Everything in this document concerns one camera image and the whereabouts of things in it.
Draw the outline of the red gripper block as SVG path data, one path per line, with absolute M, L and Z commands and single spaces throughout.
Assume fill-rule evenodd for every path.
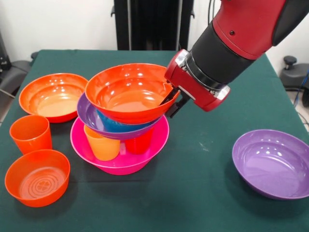
M 196 66 L 192 54 L 185 49 L 179 51 L 169 63 L 165 78 L 173 89 L 159 105 L 171 106 L 168 109 L 169 118 L 173 118 L 190 99 L 202 110 L 208 112 L 227 98 L 230 93 L 229 86 L 218 84 L 212 88 L 211 84 L 205 85 L 196 79 L 198 74 L 202 72 Z M 175 102 L 180 93 L 182 98 Z

